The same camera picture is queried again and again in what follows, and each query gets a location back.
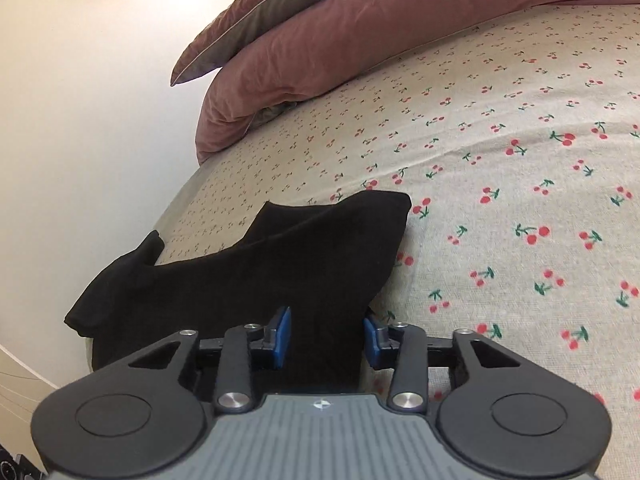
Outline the black pants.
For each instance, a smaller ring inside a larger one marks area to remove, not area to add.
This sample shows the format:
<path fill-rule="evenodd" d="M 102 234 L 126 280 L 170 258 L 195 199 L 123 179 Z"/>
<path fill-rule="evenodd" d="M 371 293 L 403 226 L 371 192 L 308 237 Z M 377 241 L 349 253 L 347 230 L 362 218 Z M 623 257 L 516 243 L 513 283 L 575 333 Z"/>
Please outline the black pants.
<path fill-rule="evenodd" d="M 231 327 L 291 312 L 284 365 L 262 374 L 287 392 L 358 387 L 363 320 L 392 274 L 411 207 L 401 192 L 364 191 L 326 206 L 262 206 L 233 246 L 160 263 L 150 233 L 107 266 L 65 322 L 92 342 L 102 368 L 179 330 L 219 338 Z"/>

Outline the cherry print bed sheet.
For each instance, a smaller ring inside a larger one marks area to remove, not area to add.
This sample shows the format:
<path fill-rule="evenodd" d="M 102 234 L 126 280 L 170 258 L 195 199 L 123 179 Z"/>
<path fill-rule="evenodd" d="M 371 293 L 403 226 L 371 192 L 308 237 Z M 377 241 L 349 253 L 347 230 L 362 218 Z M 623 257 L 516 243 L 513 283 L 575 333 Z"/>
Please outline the cherry print bed sheet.
<path fill-rule="evenodd" d="M 470 328 L 639 414 L 639 11 L 547 6 L 449 37 L 212 156 L 157 233 L 221 252 L 262 206 L 410 198 L 368 310 Z"/>

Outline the pink folded duvet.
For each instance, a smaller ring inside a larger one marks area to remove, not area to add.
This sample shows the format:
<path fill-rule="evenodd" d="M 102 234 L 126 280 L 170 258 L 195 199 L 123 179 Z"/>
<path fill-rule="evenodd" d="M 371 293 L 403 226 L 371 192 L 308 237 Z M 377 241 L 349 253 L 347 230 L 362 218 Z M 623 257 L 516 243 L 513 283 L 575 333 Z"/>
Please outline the pink folded duvet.
<path fill-rule="evenodd" d="M 638 0 L 322 0 L 243 48 L 210 84 L 200 162 L 238 142 L 266 108 L 321 96 L 388 58 L 498 16 L 549 3 Z"/>

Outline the pink grey pillow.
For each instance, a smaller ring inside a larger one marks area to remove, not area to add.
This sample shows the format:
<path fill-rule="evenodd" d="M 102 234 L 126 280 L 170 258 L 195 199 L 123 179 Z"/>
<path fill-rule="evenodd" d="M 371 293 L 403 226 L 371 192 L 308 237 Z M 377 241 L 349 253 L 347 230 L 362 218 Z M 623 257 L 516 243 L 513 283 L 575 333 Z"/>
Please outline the pink grey pillow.
<path fill-rule="evenodd" d="M 257 38 L 320 1 L 234 0 L 186 46 L 170 84 L 184 84 L 221 68 Z"/>

